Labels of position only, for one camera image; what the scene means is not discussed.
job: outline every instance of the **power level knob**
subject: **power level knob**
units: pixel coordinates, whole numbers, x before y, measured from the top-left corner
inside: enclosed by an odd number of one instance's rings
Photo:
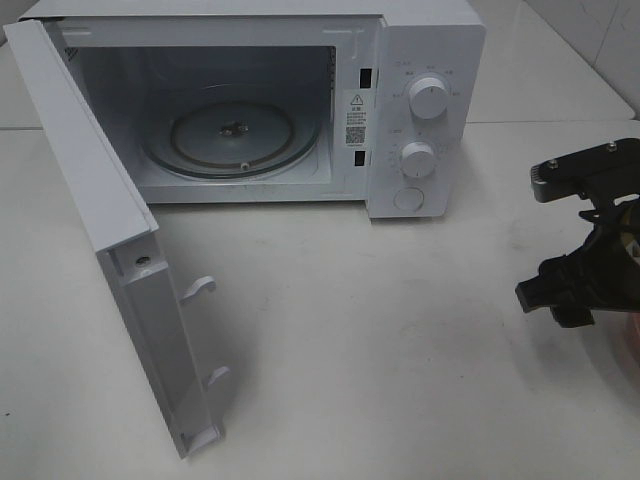
[[[449,87],[438,77],[424,77],[409,88],[409,106],[413,114],[429,120],[447,109]]]

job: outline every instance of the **timer knob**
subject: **timer knob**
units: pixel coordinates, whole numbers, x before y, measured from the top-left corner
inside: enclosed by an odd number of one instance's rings
[[[402,173],[410,178],[422,178],[436,168],[436,154],[429,144],[423,142],[410,143],[400,154]]]

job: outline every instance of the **control knob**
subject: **control knob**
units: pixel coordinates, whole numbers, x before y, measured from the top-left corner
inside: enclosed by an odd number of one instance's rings
[[[410,178],[426,177],[435,170],[436,163],[436,154],[427,143],[410,143],[400,154],[400,169]]]
[[[447,109],[449,87],[438,77],[416,80],[409,88],[409,106],[423,120],[436,118]]]

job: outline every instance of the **control panel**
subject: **control panel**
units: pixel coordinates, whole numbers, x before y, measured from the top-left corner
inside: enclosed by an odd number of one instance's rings
[[[369,215],[442,215],[484,42],[482,25],[388,27]]]

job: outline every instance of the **tile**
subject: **tile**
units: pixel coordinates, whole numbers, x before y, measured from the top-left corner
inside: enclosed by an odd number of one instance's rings
[[[595,67],[640,115],[640,5],[620,0]]]
[[[633,118],[624,100],[529,5],[470,3],[488,28],[470,122]]]
[[[593,65],[618,0],[527,0],[589,64]]]

